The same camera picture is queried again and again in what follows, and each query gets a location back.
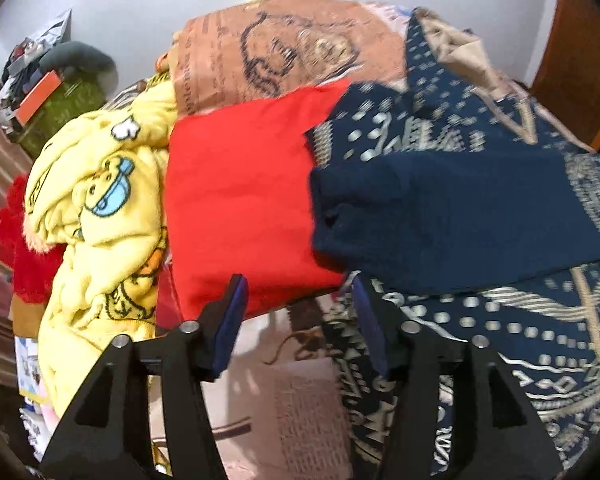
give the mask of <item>stuffed toy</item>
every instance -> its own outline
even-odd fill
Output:
[[[27,175],[19,175],[7,194],[7,205],[0,209],[0,244],[13,254],[13,291],[25,303],[46,303],[51,295],[64,244],[37,253],[27,247],[23,234],[24,194]]]

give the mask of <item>dark blue fabric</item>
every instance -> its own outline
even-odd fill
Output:
[[[316,170],[311,190],[314,248],[411,294],[496,286],[600,260],[600,233],[562,156],[535,146],[392,153]]]
[[[586,298],[568,269],[459,295],[408,296],[378,280],[375,288],[390,300],[388,308],[399,308],[443,336],[486,337],[512,367],[569,467],[600,430],[600,360],[590,337],[600,331],[600,262],[581,269],[597,303],[595,322],[586,319],[581,309]],[[349,309],[356,309],[357,300],[348,290],[327,309],[322,331],[340,371],[342,403],[352,423],[355,478],[370,480],[392,424],[397,388],[372,367],[358,329],[361,318]],[[515,301],[514,294],[524,296]],[[432,472],[448,465],[453,396],[451,378],[441,377]]]
[[[410,294],[518,282],[600,260],[600,232],[576,194],[589,157],[500,124],[472,86],[439,65],[412,16],[410,90],[353,85],[308,133],[314,248]],[[499,103],[517,123],[513,98]],[[329,149],[325,150],[325,139]]]

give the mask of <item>clamp jaw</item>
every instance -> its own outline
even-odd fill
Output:
[[[147,377],[162,377],[173,478],[226,480],[200,381],[231,358],[244,316],[247,280],[234,274],[222,300],[163,337],[112,339],[63,415],[40,470],[57,480],[157,480],[149,433]]]
[[[453,377],[454,421],[449,467],[437,480],[551,480],[562,471],[538,414],[484,336],[443,338],[379,296],[365,276],[351,286],[371,362],[400,385],[378,480],[430,478],[440,375]]]

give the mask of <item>metal pin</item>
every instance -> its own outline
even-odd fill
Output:
[[[185,321],[180,325],[180,331],[185,334],[193,334],[200,330],[200,323],[194,320]]]
[[[118,334],[111,340],[111,344],[116,348],[122,348],[131,342],[131,338],[127,334]]]

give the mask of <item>yellow fabric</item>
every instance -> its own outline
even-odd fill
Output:
[[[27,237],[68,244],[38,335],[42,377],[60,416],[113,336],[154,336],[155,273],[166,247],[161,195],[175,120],[165,81],[127,108],[67,123],[31,170]]]

